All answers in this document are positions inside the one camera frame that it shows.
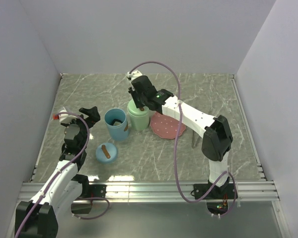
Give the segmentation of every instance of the gray marble surface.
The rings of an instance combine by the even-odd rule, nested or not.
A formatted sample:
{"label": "gray marble surface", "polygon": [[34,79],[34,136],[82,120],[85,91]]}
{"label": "gray marble surface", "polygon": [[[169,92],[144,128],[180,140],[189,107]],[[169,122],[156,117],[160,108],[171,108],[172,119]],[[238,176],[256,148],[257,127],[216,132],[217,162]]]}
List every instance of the gray marble surface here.
{"label": "gray marble surface", "polygon": [[[147,74],[159,90],[176,92],[171,74]],[[228,157],[229,170],[237,180],[257,180],[256,160],[243,122],[231,79],[228,74],[179,74],[182,100],[200,111],[227,117],[234,142]],[[113,141],[107,131],[104,114],[111,108],[127,111],[131,100],[124,74],[65,74],[60,82],[54,113],[62,106],[78,113],[79,108],[97,106],[101,115],[90,132],[87,157],[80,174],[100,181],[156,181],[174,180],[174,140],[161,139],[149,127],[144,131],[132,130],[127,140]],[[64,127],[57,121],[49,125],[34,181],[46,181],[52,174],[61,153]],[[95,157],[97,146],[114,143],[119,150],[118,159],[108,165]],[[178,143],[178,174],[180,180],[208,179],[209,163],[201,152],[201,143],[191,148],[192,130],[187,128]]]}

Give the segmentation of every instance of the purple cable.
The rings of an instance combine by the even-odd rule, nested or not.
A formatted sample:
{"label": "purple cable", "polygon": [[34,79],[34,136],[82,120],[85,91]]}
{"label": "purple cable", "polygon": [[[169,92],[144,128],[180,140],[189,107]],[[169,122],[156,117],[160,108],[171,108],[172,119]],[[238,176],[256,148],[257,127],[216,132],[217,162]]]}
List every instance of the purple cable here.
{"label": "purple cable", "polygon": [[82,220],[93,220],[93,219],[96,219],[96,218],[99,218],[101,216],[103,216],[109,209],[109,206],[110,206],[110,203],[109,201],[104,198],[104,197],[88,197],[88,198],[82,198],[82,199],[79,199],[79,200],[103,200],[103,201],[106,201],[107,202],[107,208],[105,211],[103,211],[101,214],[95,216],[95,217],[81,217],[79,215],[74,215],[75,217],[79,218],[79,219],[82,219]]}
{"label": "purple cable", "polygon": [[[174,71],[169,68],[168,66],[166,66],[165,64],[163,63],[160,63],[160,62],[157,62],[157,61],[146,61],[146,62],[143,62],[143,63],[140,63],[138,64],[137,66],[135,66],[132,70],[129,71],[129,73],[132,73],[136,68],[144,65],[144,64],[147,64],[147,63],[155,63],[155,64],[159,64],[165,68],[167,68],[171,73],[172,75],[175,77],[176,81],[177,81],[177,85],[178,85],[178,100],[180,101],[181,100],[181,89],[180,89],[180,81],[179,81],[179,78],[178,76],[174,73]],[[197,203],[197,202],[200,202],[202,199],[204,199],[210,192],[211,190],[215,187],[215,185],[217,184],[217,182],[226,174],[228,173],[229,176],[232,178],[233,180],[233,185],[234,185],[234,200],[233,200],[233,203],[232,203],[232,206],[228,209],[227,212],[225,212],[224,214],[222,214],[221,216],[225,216],[226,214],[228,214],[234,204],[235,204],[235,201],[236,201],[236,195],[237,195],[237,190],[236,190],[236,184],[235,184],[235,180],[233,178],[233,175],[230,173],[230,172],[227,172],[227,171],[224,171],[215,181],[214,183],[212,184],[212,186],[209,188],[209,190],[202,196],[200,197],[199,199],[197,200],[189,200],[185,197],[185,195],[183,194],[182,190],[181,190],[181,187],[180,187],[180,183],[179,183],[179,177],[178,177],[178,168],[177,168],[177,146],[178,146],[178,139],[179,139],[179,133],[180,133],[180,128],[181,128],[181,124],[182,124],[182,116],[183,116],[183,112],[182,112],[182,108],[181,108],[181,103],[178,104],[179,105],[179,112],[180,112],[180,120],[179,120],[179,124],[178,124],[178,129],[177,129],[177,133],[176,133],[176,136],[175,136],[175,141],[174,141],[174,148],[173,148],[173,154],[174,154],[174,157],[173,157],[173,166],[174,166],[174,176],[175,176],[175,182],[177,184],[177,188],[178,188],[178,191],[181,195],[181,197],[188,203]]]}
{"label": "purple cable", "polygon": [[[87,123],[84,121],[84,119],[81,118],[79,115],[77,115],[77,114],[75,114],[75,113],[61,112],[61,113],[57,113],[55,116],[59,116],[59,115],[61,115],[61,114],[67,114],[67,115],[72,115],[72,116],[77,117],[78,119],[80,119],[80,120],[84,123],[84,125],[86,126],[86,130],[87,130],[87,140],[86,140],[86,142],[85,142],[85,144],[84,144],[82,150],[81,150],[76,156],[74,156],[74,158],[72,158],[71,161],[69,161],[67,164],[65,164],[65,165],[60,169],[60,171],[62,172],[62,171],[63,171],[65,168],[67,168],[71,163],[73,163],[73,162],[74,162],[74,161],[75,161],[75,160],[76,160],[76,159],[83,153],[83,151],[86,149],[87,144],[88,144],[88,141],[89,141],[89,128],[88,128]],[[51,187],[52,183],[55,181],[55,179],[58,177],[59,174],[60,174],[60,172],[57,171],[57,172],[55,173],[55,175],[51,178],[51,180],[50,180],[49,183],[46,185],[46,187],[45,187],[45,189],[44,189],[44,191],[43,191],[44,194],[49,190],[49,188]],[[20,233],[21,233],[21,230],[22,230],[22,228],[24,227],[26,221],[29,219],[29,217],[31,216],[32,212],[33,212],[34,209],[38,206],[38,204],[42,201],[43,198],[44,198],[44,196],[41,195],[41,196],[39,197],[39,199],[36,201],[36,203],[34,203],[33,207],[30,209],[30,211],[28,212],[28,214],[26,214],[26,216],[25,216],[25,218],[23,219],[21,225],[19,226],[17,232],[15,233],[14,238],[18,238],[18,237],[19,237],[19,235],[20,235]]]}

